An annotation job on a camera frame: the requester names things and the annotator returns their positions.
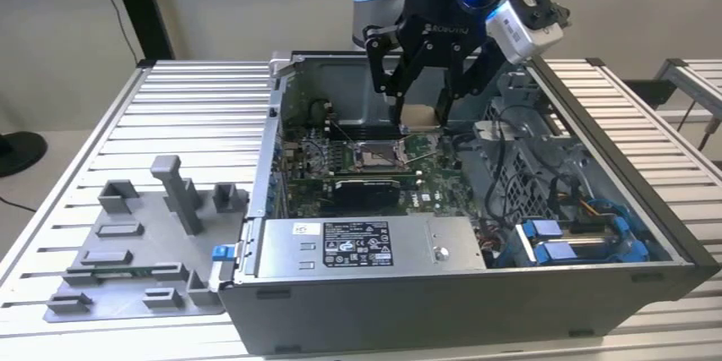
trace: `power supply label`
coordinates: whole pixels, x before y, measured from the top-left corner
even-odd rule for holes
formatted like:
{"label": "power supply label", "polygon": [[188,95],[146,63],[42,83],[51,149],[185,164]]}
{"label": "power supply label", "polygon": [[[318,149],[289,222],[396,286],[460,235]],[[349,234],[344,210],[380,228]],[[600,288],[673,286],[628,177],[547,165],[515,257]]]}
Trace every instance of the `power supply label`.
{"label": "power supply label", "polygon": [[324,223],[324,265],[390,266],[388,222]]}

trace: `white wall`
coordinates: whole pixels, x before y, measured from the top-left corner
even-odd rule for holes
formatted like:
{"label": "white wall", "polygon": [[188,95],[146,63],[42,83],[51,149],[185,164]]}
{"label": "white wall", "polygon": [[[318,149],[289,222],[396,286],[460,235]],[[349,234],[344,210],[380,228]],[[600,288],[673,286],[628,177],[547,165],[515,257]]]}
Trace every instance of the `white wall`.
{"label": "white wall", "polygon": [[[349,45],[346,0],[157,1],[178,58]],[[549,57],[600,57],[624,77],[667,57],[722,57],[722,0],[555,1],[573,27]],[[0,0],[0,67],[0,132],[92,127],[132,70],[108,1]]]}

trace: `electrical cord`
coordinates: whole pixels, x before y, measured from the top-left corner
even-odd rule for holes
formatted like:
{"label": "electrical cord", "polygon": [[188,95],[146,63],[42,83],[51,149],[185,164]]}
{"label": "electrical cord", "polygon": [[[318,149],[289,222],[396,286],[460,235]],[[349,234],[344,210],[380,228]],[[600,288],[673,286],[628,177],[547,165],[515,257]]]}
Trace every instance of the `electrical cord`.
{"label": "electrical cord", "polygon": [[496,117],[493,118],[493,122],[496,123],[497,129],[499,129],[499,157],[496,159],[496,167],[493,168],[492,184],[489,185],[488,189],[485,190],[484,208],[485,208],[485,212],[488,213],[491,218],[505,228],[509,228],[509,226],[508,226],[507,220],[505,220],[505,218],[503,216],[504,213],[501,212],[501,216],[499,216],[496,213],[493,213],[492,208],[491,208],[491,200],[492,200],[493,190],[496,189],[496,184],[499,183],[500,171],[501,171],[501,168],[504,166],[504,157],[505,157],[505,154],[507,154],[507,138],[504,136],[504,131],[503,131],[501,127],[500,127],[500,121],[501,121],[501,116],[504,115],[504,113],[508,112],[508,110],[515,109],[515,108],[524,108],[524,109],[532,110],[533,112],[537,112],[539,114],[541,114],[532,106],[528,106],[528,105],[509,105],[509,106],[504,107],[500,110],[499,114],[496,114]]}
{"label": "electrical cord", "polygon": [[709,133],[704,133],[704,134],[703,134],[701,142],[699,143],[699,146],[696,147],[696,149],[697,149],[699,151],[701,151],[703,148],[707,146],[707,141],[709,141],[709,136],[711,136]]}
{"label": "electrical cord", "polygon": [[318,103],[328,103],[328,99],[324,99],[322,97],[318,97],[317,99],[313,99],[308,104],[308,111],[305,112],[305,122],[308,124],[312,124],[313,120],[313,106]]}
{"label": "electrical cord", "polygon": [[317,153],[320,154],[320,158],[321,158],[321,164],[320,164],[320,169],[322,170],[322,168],[325,167],[325,154],[324,154],[324,150],[320,148],[320,145],[317,145],[313,141],[310,141],[309,139],[305,139],[302,141],[304,143],[308,143],[310,145],[313,145],[317,149]]}
{"label": "electrical cord", "polygon": [[681,121],[679,122],[679,126],[676,126],[676,132],[679,132],[679,130],[681,130],[681,126],[687,122],[687,117],[688,117],[688,114],[691,113],[691,109],[695,108],[695,104],[696,104],[696,101],[692,101],[691,105],[688,105],[687,112],[684,113],[684,116],[681,117]]}
{"label": "electrical cord", "polygon": [[125,40],[125,44],[128,44],[128,49],[130,50],[130,54],[133,54],[133,65],[137,65],[137,55],[134,54],[133,46],[130,45],[130,40],[128,39],[128,33],[125,32],[125,26],[122,25],[122,18],[120,17],[120,10],[117,9],[117,4],[114,3],[114,0],[109,0],[110,4],[114,9],[114,17],[117,18],[117,24],[120,27],[120,33],[122,33],[122,39]]}
{"label": "electrical cord", "polygon": [[31,213],[37,212],[33,208],[26,207],[26,206],[18,204],[18,203],[10,202],[2,196],[0,196],[0,202],[5,203],[9,206],[17,207],[18,209],[22,209],[23,211],[30,211]]}

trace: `motherboard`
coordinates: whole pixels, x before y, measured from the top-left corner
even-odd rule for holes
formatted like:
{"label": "motherboard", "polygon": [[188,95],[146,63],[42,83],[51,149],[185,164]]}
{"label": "motherboard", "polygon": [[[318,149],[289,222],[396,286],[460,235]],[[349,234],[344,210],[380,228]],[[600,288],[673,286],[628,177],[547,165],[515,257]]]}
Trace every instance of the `motherboard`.
{"label": "motherboard", "polygon": [[440,130],[396,139],[342,139],[320,129],[286,132],[282,149],[288,218],[480,212],[452,137]]}

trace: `metal slatted table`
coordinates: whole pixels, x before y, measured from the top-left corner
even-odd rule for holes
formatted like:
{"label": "metal slatted table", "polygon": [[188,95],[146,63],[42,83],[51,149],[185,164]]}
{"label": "metal slatted table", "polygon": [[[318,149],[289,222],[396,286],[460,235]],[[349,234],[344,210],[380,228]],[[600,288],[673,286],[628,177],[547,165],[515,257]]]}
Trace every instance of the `metal slatted table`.
{"label": "metal slatted table", "polygon": [[669,80],[715,118],[722,118],[722,59],[668,59],[656,79]]}
{"label": "metal slatted table", "polygon": [[[605,67],[551,68],[661,199],[722,262],[722,173]],[[47,324],[43,301],[100,212],[108,179],[160,190],[154,154],[178,154],[198,189],[252,189],[269,94],[266,63],[158,62],[137,69],[0,263],[0,358],[253,359],[226,315]],[[722,358],[722,275],[683,300],[649,304],[603,338],[527,342],[326,360]]]}

